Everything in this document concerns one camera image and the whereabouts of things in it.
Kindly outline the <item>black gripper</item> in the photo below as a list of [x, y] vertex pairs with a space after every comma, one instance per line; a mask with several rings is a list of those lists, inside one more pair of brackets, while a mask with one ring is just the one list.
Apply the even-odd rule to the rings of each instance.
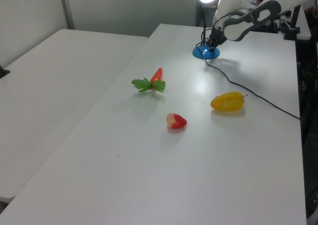
[[213, 27], [207, 45], [210, 47], [210, 52], [217, 50], [219, 45], [222, 45], [227, 40], [221, 27]]

